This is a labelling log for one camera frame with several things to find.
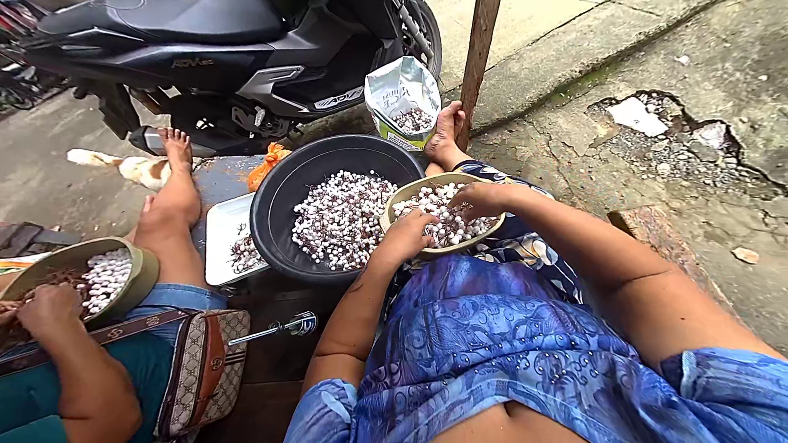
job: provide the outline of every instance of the hand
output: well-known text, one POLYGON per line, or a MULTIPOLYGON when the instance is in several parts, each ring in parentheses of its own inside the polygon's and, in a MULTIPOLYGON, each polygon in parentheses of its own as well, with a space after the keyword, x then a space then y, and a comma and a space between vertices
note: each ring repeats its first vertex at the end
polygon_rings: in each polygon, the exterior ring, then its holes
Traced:
POLYGON ((0 326, 10 323, 17 317, 17 309, 23 303, 21 301, 0 301, 0 326))
POLYGON ((69 330, 84 330, 80 320, 80 296, 68 283, 40 285, 35 297, 17 311, 17 318, 30 335, 42 344, 58 339, 69 330))
POLYGON ((448 207, 456 207, 461 203, 470 204, 471 208, 463 211, 463 218, 469 222, 479 217, 497 217, 510 212, 513 196, 518 192, 530 191, 521 184, 497 184, 477 181, 463 186, 457 192, 448 207))
POLYGON ((433 241, 431 236, 424 235, 424 228, 429 223, 437 224, 437 217, 420 210, 414 210, 405 217, 400 217, 388 228, 373 257, 379 257, 397 266, 414 258, 433 241))

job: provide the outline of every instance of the belly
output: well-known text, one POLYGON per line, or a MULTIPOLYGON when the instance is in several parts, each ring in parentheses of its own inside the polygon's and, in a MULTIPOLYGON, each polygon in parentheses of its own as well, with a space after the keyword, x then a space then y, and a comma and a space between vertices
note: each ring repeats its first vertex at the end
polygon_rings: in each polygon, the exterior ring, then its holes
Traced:
POLYGON ((440 433, 435 443, 457 441, 562 441, 582 443, 585 440, 552 419, 516 401, 497 404, 455 424, 440 433))

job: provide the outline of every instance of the white tray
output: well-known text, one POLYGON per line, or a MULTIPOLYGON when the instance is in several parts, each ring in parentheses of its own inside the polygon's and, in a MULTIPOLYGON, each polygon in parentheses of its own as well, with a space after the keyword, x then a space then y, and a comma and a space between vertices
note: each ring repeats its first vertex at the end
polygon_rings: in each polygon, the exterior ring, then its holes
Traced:
POLYGON ((227 285, 269 267, 261 264, 241 274, 232 270, 230 248, 250 232, 249 210, 254 197, 252 192, 217 203, 208 210, 205 229, 205 281, 208 285, 227 285), (239 233, 241 225, 245 225, 245 228, 239 233))

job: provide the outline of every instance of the blue dress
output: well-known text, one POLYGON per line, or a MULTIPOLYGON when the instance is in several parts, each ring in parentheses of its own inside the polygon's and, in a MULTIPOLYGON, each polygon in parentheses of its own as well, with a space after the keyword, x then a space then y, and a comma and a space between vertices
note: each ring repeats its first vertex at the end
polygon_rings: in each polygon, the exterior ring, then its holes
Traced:
POLYGON ((429 441, 510 400, 593 442, 788 441, 788 363, 704 348, 657 374, 576 303, 574 271, 547 245, 492 242, 411 270, 359 388, 313 386, 285 441, 429 441))

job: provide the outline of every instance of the woman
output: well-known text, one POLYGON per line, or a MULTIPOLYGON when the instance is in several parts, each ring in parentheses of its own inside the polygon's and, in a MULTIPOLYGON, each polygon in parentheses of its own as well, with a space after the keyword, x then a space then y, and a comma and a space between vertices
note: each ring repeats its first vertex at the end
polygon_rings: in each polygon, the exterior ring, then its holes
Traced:
MULTIPOLYGON (((227 299, 208 289, 189 233, 200 214, 189 137, 172 128, 159 135, 173 172, 155 197, 146 198, 128 236, 159 262, 158 282, 140 305, 222 309, 227 299)), ((141 306, 126 319, 167 309, 141 306)), ((0 303, 0 326, 15 317, 51 357, 50 363, 0 377, 0 443, 153 441, 178 324, 102 347, 88 335, 81 312, 81 300, 68 285, 39 286, 24 306, 0 303)))
POLYGON ((286 441, 788 439, 785 359, 644 244, 457 149, 460 107, 440 114, 428 173, 492 178, 452 204, 514 216, 477 257, 411 270, 375 340, 435 220, 396 222, 326 325, 286 441))

